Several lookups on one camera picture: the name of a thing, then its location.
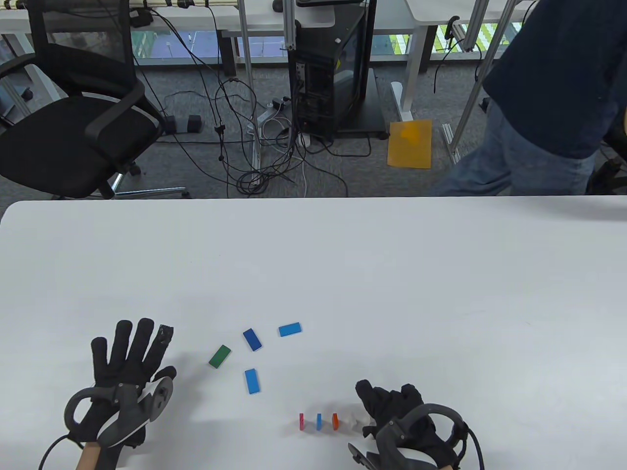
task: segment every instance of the dark blue block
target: dark blue block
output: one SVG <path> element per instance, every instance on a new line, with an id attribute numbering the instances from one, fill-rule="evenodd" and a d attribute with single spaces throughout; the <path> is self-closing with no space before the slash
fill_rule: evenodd
<path id="1" fill-rule="evenodd" d="M 244 338 L 246 338 L 248 345 L 253 351 L 257 351 L 261 347 L 261 342 L 252 328 L 244 332 Z"/>
<path id="2" fill-rule="evenodd" d="M 296 333 L 300 333 L 301 331 L 303 330 L 300 327 L 300 323 L 298 322 L 278 327 L 278 334 L 280 336 L 295 335 Z"/>
<path id="3" fill-rule="evenodd" d="M 248 369 L 244 372 L 246 376 L 246 384 L 248 385 L 249 394 L 258 394 L 260 391 L 259 380 L 257 379 L 257 371 L 255 369 Z"/>

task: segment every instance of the chair backrest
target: chair backrest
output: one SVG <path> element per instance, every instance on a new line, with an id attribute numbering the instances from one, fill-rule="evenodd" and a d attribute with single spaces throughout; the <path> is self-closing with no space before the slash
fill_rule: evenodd
<path id="1" fill-rule="evenodd" d="M 122 98 L 137 81 L 129 0 L 28 0 L 37 64 L 65 91 Z"/>

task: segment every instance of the hand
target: hand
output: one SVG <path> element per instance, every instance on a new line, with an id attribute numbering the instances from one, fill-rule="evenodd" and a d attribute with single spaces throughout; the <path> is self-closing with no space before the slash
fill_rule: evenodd
<path id="1" fill-rule="evenodd" d="M 364 437 L 372 434 L 376 437 L 392 418 L 403 418 L 408 412 L 424 404 L 423 398 L 411 384 L 401 387 L 401 391 L 387 391 L 380 387 L 372 388 L 367 380 L 360 380 L 355 385 L 357 395 L 364 404 L 368 414 L 376 422 L 376 426 L 364 426 Z M 456 468 L 457 454 L 451 446 L 440 439 L 435 432 L 435 424 L 429 417 L 417 421 L 409 430 L 409 439 L 405 439 L 403 447 L 415 449 L 431 457 L 438 468 L 452 466 Z"/>
<path id="2" fill-rule="evenodd" d="M 121 320 L 118 322 L 115 328 L 113 346 L 111 347 L 111 357 L 108 362 L 107 340 L 105 338 L 94 338 L 92 340 L 95 387 L 134 384 L 138 385 L 137 396 L 139 396 L 153 375 L 153 381 L 162 377 L 170 377 L 172 379 L 176 377 L 176 369 L 173 366 L 165 367 L 157 372 L 170 343 L 172 328 L 165 325 L 159 327 L 157 336 L 147 354 L 145 353 L 154 329 L 154 321 L 148 318 L 139 320 L 135 337 L 129 349 L 130 332 L 132 329 L 133 324 L 130 321 Z M 119 407 L 107 400 L 93 400 L 92 406 L 80 422 L 78 431 L 71 433 L 70 439 L 76 442 L 95 442 L 100 428 L 118 410 Z M 124 441 L 124 444 L 137 447 L 144 443 L 145 434 L 145 427 L 143 427 Z"/>

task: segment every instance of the chair base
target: chair base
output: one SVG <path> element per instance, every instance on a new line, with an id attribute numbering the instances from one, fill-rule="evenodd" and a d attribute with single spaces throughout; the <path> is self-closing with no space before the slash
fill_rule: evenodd
<path id="1" fill-rule="evenodd" d="M 141 170 L 137 165 L 132 165 L 129 169 L 129 173 L 131 175 L 139 175 L 141 174 Z M 158 189 L 139 189 L 137 191 L 118 191 L 120 184 L 124 180 L 126 175 L 122 173 L 118 173 L 115 176 L 115 180 L 113 184 L 108 188 L 100 189 L 100 197 L 105 199 L 135 199 L 147 196 L 163 196 L 164 194 L 177 194 L 179 193 L 181 197 L 188 199 L 191 198 L 187 188 L 184 186 L 177 187 L 166 187 L 166 188 L 158 188 Z"/>

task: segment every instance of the person's leg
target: person's leg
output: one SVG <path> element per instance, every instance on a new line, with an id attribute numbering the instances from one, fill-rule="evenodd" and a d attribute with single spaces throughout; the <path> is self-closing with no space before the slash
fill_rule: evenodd
<path id="1" fill-rule="evenodd" d="M 512 196 L 578 196 L 586 193 L 596 154 L 568 159 L 532 144 L 513 128 L 503 134 L 505 161 L 512 172 Z"/>
<path id="2" fill-rule="evenodd" d="M 499 107 L 492 103 L 483 143 L 431 188 L 430 196 L 495 196 L 510 185 L 501 136 L 504 120 Z"/>

